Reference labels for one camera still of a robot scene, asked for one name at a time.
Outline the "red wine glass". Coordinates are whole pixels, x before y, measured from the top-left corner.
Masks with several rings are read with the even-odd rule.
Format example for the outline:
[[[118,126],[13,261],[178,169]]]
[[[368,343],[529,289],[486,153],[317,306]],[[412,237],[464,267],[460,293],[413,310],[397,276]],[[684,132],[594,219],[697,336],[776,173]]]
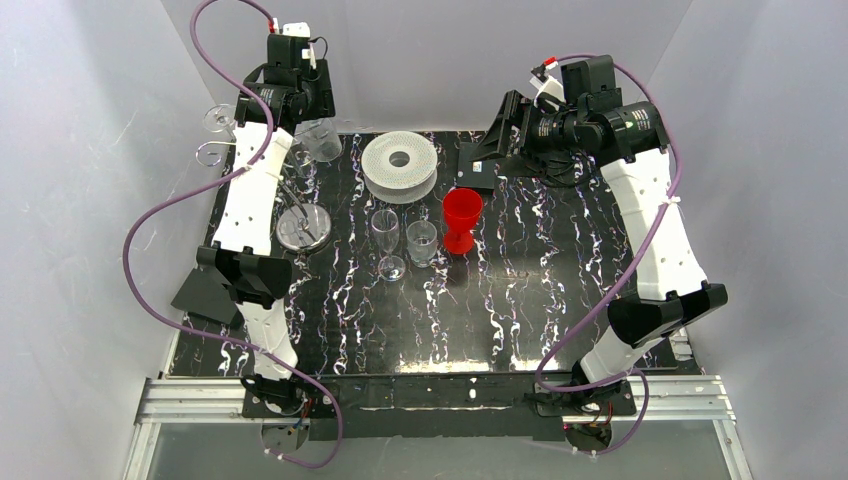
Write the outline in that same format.
[[[443,237],[446,250],[455,255],[468,253],[474,245],[472,229],[483,209],[482,197],[472,189],[455,188],[444,197],[442,207],[448,227]]]

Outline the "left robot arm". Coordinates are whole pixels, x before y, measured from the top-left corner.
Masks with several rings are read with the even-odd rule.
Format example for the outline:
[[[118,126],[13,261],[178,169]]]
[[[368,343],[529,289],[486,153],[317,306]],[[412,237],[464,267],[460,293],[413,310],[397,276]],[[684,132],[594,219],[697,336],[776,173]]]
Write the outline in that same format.
[[[272,253],[272,216],[296,127],[328,118],[335,109],[328,64],[315,56],[305,24],[273,30],[266,48],[266,61],[243,81],[234,107],[236,177],[227,187],[212,244],[199,248],[197,259],[201,272],[227,292],[232,304],[216,321],[246,327],[259,349],[242,385],[274,412],[290,415],[321,393],[292,377],[297,354],[284,306],[292,265]]]

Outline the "clear champagne flute glass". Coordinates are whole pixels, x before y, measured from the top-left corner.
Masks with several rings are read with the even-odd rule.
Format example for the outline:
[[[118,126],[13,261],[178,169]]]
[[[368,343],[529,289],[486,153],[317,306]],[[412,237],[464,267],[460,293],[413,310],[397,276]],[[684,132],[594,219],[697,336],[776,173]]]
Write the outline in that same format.
[[[387,282],[400,280],[406,272],[404,260],[394,254],[400,240],[400,222],[390,209],[376,211],[371,217],[371,229],[381,251],[377,266],[379,276]]]

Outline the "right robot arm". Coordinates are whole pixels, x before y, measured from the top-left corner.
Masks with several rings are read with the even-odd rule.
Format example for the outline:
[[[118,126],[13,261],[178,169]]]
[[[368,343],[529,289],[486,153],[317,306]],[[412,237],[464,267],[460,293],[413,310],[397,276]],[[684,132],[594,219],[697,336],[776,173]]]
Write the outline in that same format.
[[[590,157],[609,186],[632,247],[624,280],[596,305],[608,328],[572,368],[560,396],[591,398],[633,372],[663,338],[724,306],[724,285],[711,282],[688,239],[677,194],[682,163],[676,142],[651,97],[626,103],[622,72],[608,55],[552,57],[532,71],[535,94],[505,94],[500,109],[461,163],[496,162],[506,177],[547,178],[557,160]]]

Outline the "clear wine glass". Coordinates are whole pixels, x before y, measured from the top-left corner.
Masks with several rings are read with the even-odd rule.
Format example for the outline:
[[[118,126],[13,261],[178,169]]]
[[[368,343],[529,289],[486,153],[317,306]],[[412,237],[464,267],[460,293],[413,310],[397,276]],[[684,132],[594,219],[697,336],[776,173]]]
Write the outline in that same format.
[[[419,268],[429,266],[438,249],[435,225],[427,220],[414,221],[406,228],[406,238],[412,264]]]
[[[309,120],[296,127],[295,138],[319,163],[329,163],[343,152],[342,141],[330,118]]]

